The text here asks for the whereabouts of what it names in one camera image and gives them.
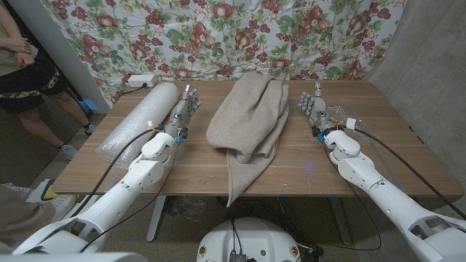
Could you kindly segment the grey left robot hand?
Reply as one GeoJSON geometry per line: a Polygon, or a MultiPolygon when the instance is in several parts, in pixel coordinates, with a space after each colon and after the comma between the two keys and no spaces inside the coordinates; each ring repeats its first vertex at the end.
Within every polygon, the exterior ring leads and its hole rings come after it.
{"type": "Polygon", "coordinates": [[[190,119],[201,105],[202,102],[197,95],[197,89],[192,89],[187,84],[181,99],[170,113],[169,122],[165,126],[165,133],[175,139],[179,136],[186,138],[190,119]]]}

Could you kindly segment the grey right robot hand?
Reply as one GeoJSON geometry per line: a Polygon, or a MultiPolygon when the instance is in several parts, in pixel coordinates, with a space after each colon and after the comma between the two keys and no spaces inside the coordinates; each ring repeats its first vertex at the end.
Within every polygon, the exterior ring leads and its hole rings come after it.
{"type": "Polygon", "coordinates": [[[299,108],[307,115],[309,122],[312,125],[312,135],[323,140],[336,128],[321,95],[322,88],[320,86],[320,82],[316,82],[315,94],[310,95],[307,92],[303,92],[300,97],[301,100],[299,108]]]}

